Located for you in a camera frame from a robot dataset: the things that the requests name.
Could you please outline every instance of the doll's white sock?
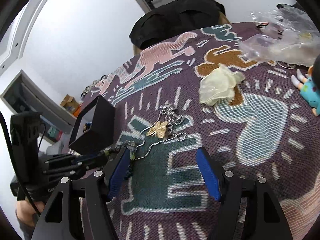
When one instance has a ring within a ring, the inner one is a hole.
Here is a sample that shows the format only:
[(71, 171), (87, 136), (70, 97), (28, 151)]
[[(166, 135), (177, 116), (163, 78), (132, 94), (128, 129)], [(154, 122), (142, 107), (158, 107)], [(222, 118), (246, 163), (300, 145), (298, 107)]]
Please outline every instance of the doll's white sock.
[(297, 77), (302, 82), (304, 75), (301, 73), (301, 71), (299, 69), (297, 69)]
[(296, 76), (292, 75), (291, 76), (291, 81), (293, 83), (293, 85), (298, 88), (298, 85), (300, 84), (299, 80), (296, 78)]

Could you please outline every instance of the blue gripper pad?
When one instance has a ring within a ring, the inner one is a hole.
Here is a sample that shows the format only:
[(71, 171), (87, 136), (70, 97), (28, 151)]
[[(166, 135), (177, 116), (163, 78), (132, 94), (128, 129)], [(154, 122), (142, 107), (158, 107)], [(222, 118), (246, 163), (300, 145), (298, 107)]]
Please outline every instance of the blue gripper pad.
[(213, 170), (201, 149), (198, 149), (196, 152), (196, 162), (198, 164), (204, 183), (207, 186), (209, 195), (211, 197), (214, 197), (216, 201), (220, 201), (221, 193), (219, 190), (218, 178), (213, 173)]
[(123, 182), (124, 176), (127, 173), (128, 166), (130, 164), (130, 150), (126, 149), (124, 154), (121, 156), (121, 159), (115, 168), (112, 176), (109, 179), (109, 193), (108, 198), (113, 199), (117, 196)]

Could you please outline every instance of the pink animal pattern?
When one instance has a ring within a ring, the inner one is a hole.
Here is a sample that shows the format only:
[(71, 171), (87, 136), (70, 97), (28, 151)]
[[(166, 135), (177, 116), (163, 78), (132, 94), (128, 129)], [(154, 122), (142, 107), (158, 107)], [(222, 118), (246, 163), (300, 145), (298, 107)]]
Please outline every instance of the pink animal pattern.
[[(127, 89), (137, 80), (151, 73), (156, 63), (164, 64), (183, 54), (185, 54), (186, 56), (191, 56), (195, 54), (195, 50), (192, 46), (188, 46), (184, 49), (182, 48), (186, 45), (189, 39), (196, 37), (196, 33), (186, 32), (181, 34), (174, 42), (161, 42), (145, 49), (140, 53), (140, 59), (138, 60), (137, 65), (132, 73), (129, 74), (126, 68), (122, 65), (121, 67), (117, 68), (117, 70), (110, 73), (106, 79), (103, 79), (99, 83), (97, 83), (95, 87), (100, 88), (100, 90), (95, 92), (100, 92), (100, 95), (104, 94), (115, 76), (119, 77), (120, 84), (124, 84), (130, 81), (125, 86), (125, 89)], [(144, 71), (139, 76), (134, 78), (143, 69), (143, 67)]]

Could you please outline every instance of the crumpled yellow cloth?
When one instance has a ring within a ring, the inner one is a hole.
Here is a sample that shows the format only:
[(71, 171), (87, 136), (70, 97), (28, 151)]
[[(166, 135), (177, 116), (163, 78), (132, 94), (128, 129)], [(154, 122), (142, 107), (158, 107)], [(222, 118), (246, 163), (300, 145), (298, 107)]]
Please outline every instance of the crumpled yellow cloth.
[(232, 100), (235, 97), (234, 87), (244, 79), (245, 76), (241, 72), (232, 72), (220, 64), (200, 81), (199, 102), (213, 106), (221, 99)]

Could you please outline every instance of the gold butterfly pendant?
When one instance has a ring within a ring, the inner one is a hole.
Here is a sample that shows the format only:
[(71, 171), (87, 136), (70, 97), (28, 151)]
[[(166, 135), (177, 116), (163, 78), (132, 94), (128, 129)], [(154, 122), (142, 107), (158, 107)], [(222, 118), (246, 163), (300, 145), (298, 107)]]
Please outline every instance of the gold butterfly pendant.
[(147, 132), (146, 136), (157, 136), (159, 139), (162, 139), (165, 136), (165, 132), (167, 131), (168, 122), (156, 122), (153, 127)]

